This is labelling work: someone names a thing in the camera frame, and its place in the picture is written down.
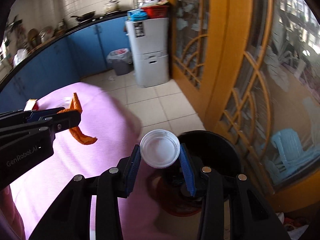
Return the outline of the orange wrapper scrap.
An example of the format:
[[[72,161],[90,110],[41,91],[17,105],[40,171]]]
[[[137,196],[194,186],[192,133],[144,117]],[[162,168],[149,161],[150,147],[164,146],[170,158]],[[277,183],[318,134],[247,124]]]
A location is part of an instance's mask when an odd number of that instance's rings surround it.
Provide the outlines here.
[[[65,113],[65,112],[70,112],[70,111],[78,111],[80,114],[82,114],[81,103],[80,103],[80,100],[79,100],[78,95],[76,93],[73,93],[73,97],[72,97],[71,103],[69,105],[69,108],[63,109],[63,110],[59,111],[58,113]],[[90,136],[82,133],[79,126],[72,127],[69,129],[69,131],[70,131],[71,135],[73,136],[73,138],[76,139],[79,143],[81,143],[83,145],[91,145],[97,141],[96,137],[90,137]]]

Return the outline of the small white plastic lid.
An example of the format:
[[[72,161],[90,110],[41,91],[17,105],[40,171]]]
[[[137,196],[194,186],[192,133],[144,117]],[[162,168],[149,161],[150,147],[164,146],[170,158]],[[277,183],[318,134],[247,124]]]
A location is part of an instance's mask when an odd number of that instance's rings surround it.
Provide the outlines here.
[[[140,141],[140,155],[153,168],[167,168],[180,155],[180,142],[174,133],[165,129],[154,129]]]

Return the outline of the red yellow medicine box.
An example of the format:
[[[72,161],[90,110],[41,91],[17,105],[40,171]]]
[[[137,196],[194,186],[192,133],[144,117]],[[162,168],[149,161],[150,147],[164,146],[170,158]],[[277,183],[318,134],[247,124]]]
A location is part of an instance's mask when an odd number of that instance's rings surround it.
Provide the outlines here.
[[[24,111],[38,111],[39,105],[37,103],[37,99],[29,99],[24,107]]]

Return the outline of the black trash bin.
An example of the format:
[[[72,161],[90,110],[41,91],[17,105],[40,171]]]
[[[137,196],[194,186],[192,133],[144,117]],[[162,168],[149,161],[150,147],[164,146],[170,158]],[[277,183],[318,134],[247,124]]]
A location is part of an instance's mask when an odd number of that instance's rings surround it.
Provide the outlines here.
[[[191,196],[176,160],[167,168],[156,169],[147,179],[149,196],[165,212],[177,217],[193,216],[201,211],[206,183],[203,167],[209,167],[222,178],[223,200],[228,199],[228,180],[242,172],[238,153],[232,143],[216,133],[204,130],[184,132],[178,136],[193,169],[195,195]]]

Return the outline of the blue kitchen cabinets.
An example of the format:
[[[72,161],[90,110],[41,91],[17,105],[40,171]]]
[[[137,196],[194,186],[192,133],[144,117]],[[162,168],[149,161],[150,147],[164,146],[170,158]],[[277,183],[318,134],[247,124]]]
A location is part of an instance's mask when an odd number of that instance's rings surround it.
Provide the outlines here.
[[[78,25],[32,53],[1,82],[1,112],[22,109],[29,99],[111,70],[111,51],[129,48],[126,12]]]

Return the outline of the pink tablecloth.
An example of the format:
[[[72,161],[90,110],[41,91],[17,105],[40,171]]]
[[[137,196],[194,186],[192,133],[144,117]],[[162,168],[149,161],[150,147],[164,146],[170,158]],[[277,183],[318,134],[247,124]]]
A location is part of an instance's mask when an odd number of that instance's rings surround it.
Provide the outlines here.
[[[69,131],[57,133],[54,154],[11,184],[14,203],[29,237],[67,183],[77,174],[98,176],[131,154],[142,129],[140,120],[102,88],[83,82],[55,90],[38,100],[41,110],[65,106],[77,95],[82,107],[80,129],[97,140],[83,145]],[[125,239],[172,239],[156,228],[159,205],[149,196],[146,181],[152,167],[141,163],[130,196],[119,203]]]

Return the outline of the white plastic bag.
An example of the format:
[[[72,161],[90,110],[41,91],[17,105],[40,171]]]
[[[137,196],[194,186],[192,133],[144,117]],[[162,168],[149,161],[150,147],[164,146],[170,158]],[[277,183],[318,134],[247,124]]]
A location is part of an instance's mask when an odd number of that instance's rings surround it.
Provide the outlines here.
[[[19,49],[13,59],[14,67],[20,64],[27,57],[28,57],[28,51],[26,49]]]

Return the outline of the grey bin with liner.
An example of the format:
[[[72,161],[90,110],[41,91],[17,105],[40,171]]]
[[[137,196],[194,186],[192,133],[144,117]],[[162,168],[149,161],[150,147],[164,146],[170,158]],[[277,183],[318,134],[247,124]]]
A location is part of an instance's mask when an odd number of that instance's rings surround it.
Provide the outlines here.
[[[129,74],[132,70],[132,54],[128,48],[111,51],[106,60],[117,76]]]

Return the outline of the light blue plastic chair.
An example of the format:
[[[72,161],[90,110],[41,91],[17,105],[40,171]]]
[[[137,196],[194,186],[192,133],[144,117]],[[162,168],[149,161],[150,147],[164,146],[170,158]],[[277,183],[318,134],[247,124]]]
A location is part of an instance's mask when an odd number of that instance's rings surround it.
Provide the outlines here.
[[[277,152],[270,157],[265,156],[263,161],[274,185],[319,160],[319,146],[303,150],[298,133],[291,128],[278,131],[270,142]]]

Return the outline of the black wok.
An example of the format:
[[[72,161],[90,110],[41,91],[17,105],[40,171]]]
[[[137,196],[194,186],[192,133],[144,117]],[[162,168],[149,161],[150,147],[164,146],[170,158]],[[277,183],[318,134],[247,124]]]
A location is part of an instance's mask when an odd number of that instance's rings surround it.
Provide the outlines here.
[[[71,18],[75,18],[78,22],[84,22],[92,19],[95,16],[95,11],[91,11],[80,16],[72,15]]]

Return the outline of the orange wooden glass door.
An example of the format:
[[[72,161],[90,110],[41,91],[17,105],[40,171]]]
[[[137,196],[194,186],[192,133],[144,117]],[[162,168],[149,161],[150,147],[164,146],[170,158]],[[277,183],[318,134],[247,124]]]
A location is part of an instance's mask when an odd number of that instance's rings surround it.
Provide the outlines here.
[[[274,210],[319,203],[319,160],[274,185],[282,129],[319,146],[319,0],[169,0],[172,74],[206,130],[238,150]]]

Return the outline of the white storage cabinet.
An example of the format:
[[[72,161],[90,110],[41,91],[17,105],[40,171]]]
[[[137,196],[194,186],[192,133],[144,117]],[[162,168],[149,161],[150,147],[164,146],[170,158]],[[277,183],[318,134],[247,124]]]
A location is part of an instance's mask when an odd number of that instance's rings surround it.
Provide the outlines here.
[[[169,81],[168,18],[126,21],[136,83],[152,87]]]

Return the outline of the white ceramic pot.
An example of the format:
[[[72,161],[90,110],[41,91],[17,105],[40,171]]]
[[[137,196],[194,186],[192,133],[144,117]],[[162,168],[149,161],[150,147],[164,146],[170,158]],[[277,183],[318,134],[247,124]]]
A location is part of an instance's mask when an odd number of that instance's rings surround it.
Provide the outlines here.
[[[104,13],[110,14],[120,10],[120,5],[118,0],[110,0],[104,4]]]

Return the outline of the blue plastic bag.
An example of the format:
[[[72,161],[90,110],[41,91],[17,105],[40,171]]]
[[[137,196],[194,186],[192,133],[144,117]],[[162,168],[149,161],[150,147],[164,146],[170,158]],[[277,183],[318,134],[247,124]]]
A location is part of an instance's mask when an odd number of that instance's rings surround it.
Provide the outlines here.
[[[147,20],[148,14],[143,9],[135,9],[127,12],[127,19],[129,21],[143,21]]]

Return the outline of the red plastic basket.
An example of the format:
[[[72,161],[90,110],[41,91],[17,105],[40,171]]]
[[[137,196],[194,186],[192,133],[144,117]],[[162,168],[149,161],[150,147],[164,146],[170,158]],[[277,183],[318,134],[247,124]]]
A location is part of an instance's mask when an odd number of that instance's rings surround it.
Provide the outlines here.
[[[142,7],[142,10],[147,13],[149,19],[167,18],[168,5],[153,5],[149,7]]]

